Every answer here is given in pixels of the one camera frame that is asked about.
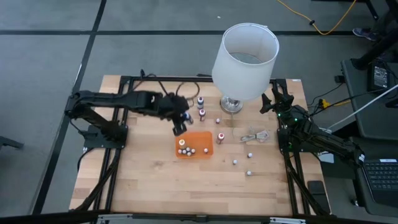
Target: floor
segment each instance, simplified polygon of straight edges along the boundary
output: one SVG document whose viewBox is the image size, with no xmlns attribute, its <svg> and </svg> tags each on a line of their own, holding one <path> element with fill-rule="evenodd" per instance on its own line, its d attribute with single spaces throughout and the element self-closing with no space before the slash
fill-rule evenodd
<svg viewBox="0 0 398 224">
<path fill-rule="evenodd" d="M 314 19 L 321 30 L 333 27 L 349 7 L 349 2 L 284 2 Z M 373 3 L 378 13 L 386 10 L 383 1 Z M 96 26 L 100 4 L 101 0 L 0 0 L 0 135 L 25 143 L 22 150 L 4 147 L 0 151 L 1 217 L 30 212 L 78 74 L 84 75 L 80 89 L 92 91 L 98 91 L 103 75 L 138 75 L 141 68 L 158 75 L 210 74 L 221 40 L 220 35 L 90 38 L 67 32 L 10 35 L 2 30 L 92 30 L 93 26 L 95 30 L 225 30 L 241 22 L 264 24 L 274 31 L 313 30 L 305 19 L 274 0 L 113 0 L 106 2 Z M 366 5 L 359 3 L 337 30 L 371 27 L 373 22 Z M 366 39 L 353 35 L 279 35 L 278 40 L 280 52 L 272 77 L 302 79 L 307 101 L 336 86 L 333 76 L 340 74 L 341 60 L 360 57 L 371 47 Z M 327 100 L 347 96 L 343 86 Z M 316 122 L 326 127 L 351 112 L 347 104 L 320 113 Z M 44 213 L 68 210 L 82 145 L 83 138 L 68 128 Z M 398 222 L 351 206 L 354 192 L 349 180 L 325 181 L 331 209 L 338 217 Z"/>
</svg>

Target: person's foot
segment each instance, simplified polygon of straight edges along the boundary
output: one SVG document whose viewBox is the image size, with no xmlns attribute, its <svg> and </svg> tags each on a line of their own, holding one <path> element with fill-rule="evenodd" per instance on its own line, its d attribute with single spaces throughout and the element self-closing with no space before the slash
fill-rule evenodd
<svg viewBox="0 0 398 224">
<path fill-rule="evenodd" d="M 370 41 L 377 41 L 377 35 L 372 33 L 369 29 L 354 28 L 353 33 L 357 37 L 365 37 Z"/>
</svg>

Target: wooden table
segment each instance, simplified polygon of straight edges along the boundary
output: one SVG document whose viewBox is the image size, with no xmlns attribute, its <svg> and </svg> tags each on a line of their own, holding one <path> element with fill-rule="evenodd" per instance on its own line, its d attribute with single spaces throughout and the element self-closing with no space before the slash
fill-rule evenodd
<svg viewBox="0 0 398 224">
<path fill-rule="evenodd" d="M 117 93 L 120 76 L 106 75 L 100 92 Z M 164 82 L 174 92 L 179 82 Z M 158 118 L 129 113 L 128 140 L 122 150 L 112 201 L 112 212 L 186 213 L 212 215 L 280 215 L 292 214 L 283 156 L 279 152 L 275 113 L 260 114 L 261 98 L 245 102 L 242 111 L 231 116 L 220 108 L 221 93 L 213 83 L 202 82 L 200 96 L 205 99 L 206 120 L 199 121 L 196 106 L 190 108 L 194 124 L 188 131 L 211 131 L 213 139 L 225 134 L 223 144 L 214 144 L 210 159 L 177 159 L 173 124 Z M 267 96 L 273 100 L 271 85 Z M 300 80 L 287 80 L 294 104 L 307 107 Z M 157 82 L 144 82 L 137 90 L 161 91 Z M 192 96 L 197 88 L 192 83 L 181 87 L 179 95 Z M 97 108 L 106 119 L 113 109 Z M 239 143 L 249 127 L 255 132 L 267 130 L 269 139 Z M 70 208 L 82 203 L 98 181 L 104 149 L 95 149 L 81 161 Z M 301 153 L 305 181 L 323 181 L 319 161 Z M 246 176 L 247 170 L 252 176 Z M 302 201 L 296 186 L 299 212 Z M 105 186 L 100 208 L 104 208 L 108 186 Z"/>
</svg>

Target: orange container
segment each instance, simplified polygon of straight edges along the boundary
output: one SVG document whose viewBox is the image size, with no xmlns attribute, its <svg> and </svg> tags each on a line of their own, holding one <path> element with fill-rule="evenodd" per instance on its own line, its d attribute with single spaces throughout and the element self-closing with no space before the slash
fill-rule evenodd
<svg viewBox="0 0 398 224">
<path fill-rule="evenodd" d="M 196 153 L 191 156 L 186 154 L 179 154 L 180 149 L 179 140 L 183 139 L 185 145 L 190 149 L 195 149 Z M 213 135 L 209 131 L 185 133 L 175 138 L 175 155 L 179 159 L 208 159 L 213 155 Z"/>
</svg>

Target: lamp base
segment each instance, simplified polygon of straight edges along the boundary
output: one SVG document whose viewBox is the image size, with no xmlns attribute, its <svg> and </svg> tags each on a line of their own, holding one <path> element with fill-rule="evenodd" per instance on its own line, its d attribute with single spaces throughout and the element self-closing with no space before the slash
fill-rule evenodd
<svg viewBox="0 0 398 224">
<path fill-rule="evenodd" d="M 239 100 L 234 100 L 228 96 L 223 96 L 220 100 L 221 109 L 225 113 L 236 114 L 241 111 L 243 103 Z"/>
</svg>

